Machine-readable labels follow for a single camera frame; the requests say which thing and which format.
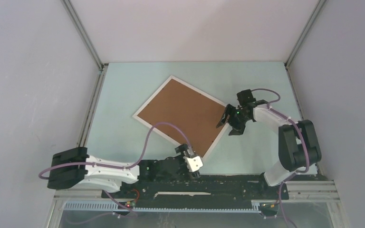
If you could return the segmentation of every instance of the cable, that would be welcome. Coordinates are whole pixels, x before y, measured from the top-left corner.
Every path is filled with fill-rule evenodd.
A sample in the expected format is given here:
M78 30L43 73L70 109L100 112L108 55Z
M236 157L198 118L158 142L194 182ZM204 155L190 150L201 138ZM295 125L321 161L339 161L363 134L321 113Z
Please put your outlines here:
M99 217L102 217L102 216L106 216L106 215L114 215L113 212L107 212L107 213L103 213L103 214L99 214L99 215L96 215L92 218L89 218L88 220L85 220L85 221L81 221L81 222L73 222L73 221L69 221L67 218L65 218L65 221L71 225L81 225L81 224L85 224L85 223L88 223L90 221L93 221Z
M192 145L190 143L190 141L188 140L187 136L177 127L175 126L174 124L172 123L168 123L168 122L158 122L156 123L155 125L153 125L147 135L146 135L146 139L145 139L145 142L144 142L144 148L142 150L142 154L141 156L139 157L139 159L133 163L132 165L130 166L126 166L126 167L122 167L122 166L116 166L116 165L107 165L107 164L102 164L102 163L95 163L95 162L71 162L71 163L65 163L65 164L60 164L60 165L55 165L55 166L52 166L52 167L49 167L47 169L44 169L43 171L41 171L39 174L38 174L38 177L40 177L41 179L43 180L49 180L49 177L44 177L43 174L48 172L48 171L52 171L52 170L55 170L55 169L59 169L59 168L63 168L63 167L68 167L68 166L75 166L75 165L91 165L91 166L100 166L100 167L106 167L106 168L113 168L113 169L120 169L120 170L123 170L123 169L130 169L130 168L133 168L135 166L137 166L139 164L139 162L142 160L142 158L144 157L144 154L145 154L145 151L146 151L146 147L147 147L147 143L149 141L149 136L150 134L152 133L153 129L159 125L169 125L171 127L173 127L174 129L176 129L183 137L184 139L186 140L187 144L188 144L188 147L192 150ZM107 191L103 190L104 193L116 204L118 205L119 207L121 208L124 208L126 210L128 210L130 213L133 213L135 216L137 216L137 213L134 212L133 210L131 210L130 208L127 208L125 207L124 205L122 205L121 203L119 203L117 200L115 200L111 195L110 193L108 193ZM94 220L96 218L99 218L101 216L104 216L104 215L108 215L108 214L113 214L113 213L104 213L104 214L101 214L101 215L98 215L98 216L95 216L93 218L90 218L89 220L86 220L86 221L83 221L83 222L76 222L76 223L73 223L73 222L70 222L70 224L84 224L84 223L87 223L87 222L90 222L91 220Z
M278 191L280 211L282 211L282 218L285 220L286 226L289 227L289 222L290 222L295 228L297 228L297 226L294 224L294 222L291 221L289 218L286 217L285 211L283 209L283 205L282 205L282 187L283 187L283 184L285 182L287 182L287 181L291 180L293 177L295 177L296 174L297 174L297 172L299 172L299 173L306 173L306 172L308 172L308 170L310 168L310 160L309 160L309 157L308 157L307 146L306 146L306 143L304 141L303 135L301 134L301 131L298 128L297 124L290 117L284 115L283 113L279 112L278 110L273 109L270 106L272 103L275 103L275 102L280 101L280 95L277 92L275 92L275 91L273 91L271 89L264 89L264 88L253 89L252 92L253 91L260 91L260 90L262 90L262 91L268 91L268 92L274 93L275 95L278 96L278 98L276 100L273 100L273 101L270 101L270 102L267 103L267 108L271 112L273 112L276 115L282 117L283 119L287 120L289 123L291 123L293 125L293 127L295 128L295 130L296 130L296 132L297 132L297 134L299 136L299 139L301 141L301 145L303 147L304 157L306 159L306 169L304 171L295 171L289 177L287 177L285 180L283 180L282 183L279 185L279 191Z
M139 193L139 191L138 191L138 190L136 190L136 189L132 189L132 191L135 191L135 192L136 192L136 194L137 194L136 199L135 199L135 204L136 204L136 202L138 201L138 199L139 199L139 197L141 196L141 194L140 194L140 193Z

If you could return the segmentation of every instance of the metal frame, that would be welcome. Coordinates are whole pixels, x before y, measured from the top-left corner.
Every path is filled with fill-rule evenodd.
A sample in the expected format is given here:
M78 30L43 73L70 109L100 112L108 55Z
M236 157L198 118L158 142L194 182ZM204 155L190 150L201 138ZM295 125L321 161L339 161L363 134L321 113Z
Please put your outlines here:
M97 102L100 96L101 88L103 86L104 78L106 76L108 65L104 65L101 62L89 36L87 35L85 28L83 27L80 21L80 18L78 17L71 3L71 0L61 0L61 1L63 2L65 9L67 10L69 16L71 17L76 29L78 30L78 33L80 34L83 42L85 43L87 49L92 55L98 68L101 70L100 75L98 76L95 84L94 92L90 100L86 118L83 123L83 128L79 136L79 141L77 143L77 146L85 146L89 135L91 123L93 121ZM293 94L298 104L301 116L303 115L301 104L297 99L298 96L290 77L290 65L293 62L293 59L296 57L299 48L302 46L305 37L307 36L312 25L319 16L326 1L327 0L320 0L316 5L312 15L310 16L310 19L307 21L307 24L303 29L302 34L300 35L296 45L294 46L290 56L288 57L285 63L288 72L288 78L290 80ZM340 202L339 195L333 181L316 181L316 180L288 181L287 187L289 193L289 200L284 200L284 202L325 202L327 203L328 206L333 227L334 228L349 227L347 220L345 220L346 216L344 214L344 210L342 209L342 204ZM116 199L116 200L125 201L131 199ZM251 203L255 205L255 208L254 210L249 210L248 212L252 213L258 212L257 206L260 203L268 201L272 202L271 200L252 200ZM113 211L115 209L118 210L117 207L113 206L113 203L109 199L101 198L101 190L59 190L56 191L54 199L52 201L51 208L45 224L45 228L58 228L60 225L62 213L64 210L67 209L77 209L77 210L88 209L88 210L101 210L101 211L104 210ZM153 212L163 211L162 209L138 209L138 210L153 211Z
M100 60L100 57L97 54L96 49L93 46L92 41L90 40L89 36L87 35L86 29L82 24L82 21L80 20L79 16L76 13L75 8L73 7L70 0L61 0L62 4L64 5L66 11L68 12L68 15L70 16L73 24L75 25L75 28L77 32L79 33L80 37L82 38L83 43L86 45L86 48L88 49L90 55L94 59L97 67L102 70L103 69L103 62Z
M318 16L320 15L323 7L325 6L325 3L328 0L319 0L316 7L314 8L313 12L311 13L310 18L308 19L306 25L303 28L303 31L300 34L300 37L298 38L295 46L292 49L292 52L290 53L288 59L286 60L285 66L286 69L289 69L290 65L292 64L294 58L296 57L300 47L302 46L306 36L308 35L308 32L311 30L311 27L314 25L314 22L316 22Z

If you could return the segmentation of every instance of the white frame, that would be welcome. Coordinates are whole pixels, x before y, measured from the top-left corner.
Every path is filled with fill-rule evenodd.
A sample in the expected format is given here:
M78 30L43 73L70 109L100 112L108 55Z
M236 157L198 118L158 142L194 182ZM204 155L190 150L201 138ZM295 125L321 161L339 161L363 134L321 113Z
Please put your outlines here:
M138 116L138 114L157 96L157 94L159 94L159 92L171 81L171 80L175 80L181 84L183 84L184 86L192 89L195 92L198 92L202 95L204 95L205 97L213 100L214 102L222 105L222 106L226 106L226 104L224 102L222 102L221 100L205 93L204 91L201 91L200 89L182 81L181 79L170 75L170 77L167 78L167 80L165 82L163 82L163 84L149 97L149 99L147 99L145 101L145 103L134 113L134 115L132 116L134 119L136 119L137 121L139 121L140 123L142 123L143 125L145 125L148 128L151 128L152 125L148 122L146 122L144 119L142 119L141 117ZM222 130L219 132L218 136L216 136L215 140L213 141L213 143L211 144L211 146L209 147L209 149L206 151L206 153L204 154L204 156L202 157L202 160L206 161L206 159L209 157L210 153L213 151L213 149L215 148L215 146L217 145L217 143L219 142L219 140L221 139L221 137L223 136L224 132L227 130L227 128L229 127L228 124L225 124L222 128ZM163 132L161 132L159 129L154 128L153 129L154 132L156 132L157 134L159 134L161 137L167 139L169 142L171 142L172 144L174 144L175 146L179 146L180 144L174 140L173 138L171 138L170 136L164 134Z

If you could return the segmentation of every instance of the clear plastic panel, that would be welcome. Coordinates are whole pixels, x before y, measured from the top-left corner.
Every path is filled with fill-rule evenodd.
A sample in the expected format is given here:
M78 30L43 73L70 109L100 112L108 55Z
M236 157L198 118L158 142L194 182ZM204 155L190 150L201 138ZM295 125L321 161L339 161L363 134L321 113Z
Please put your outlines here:
M325 203L285 203L286 215L298 228L332 228ZM286 228L282 218L263 219L256 213L141 212L138 217L117 218L102 211L65 210L61 228Z

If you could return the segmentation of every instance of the white wall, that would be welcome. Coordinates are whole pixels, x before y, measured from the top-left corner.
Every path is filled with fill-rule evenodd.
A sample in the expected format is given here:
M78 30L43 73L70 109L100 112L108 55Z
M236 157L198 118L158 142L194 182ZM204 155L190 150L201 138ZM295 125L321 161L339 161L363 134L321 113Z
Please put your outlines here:
M59 0L0 0L0 227L43 227L37 174L76 146L97 73Z
M101 60L286 61L318 0L73 0Z
M365 227L365 1L328 1L292 77L351 227Z

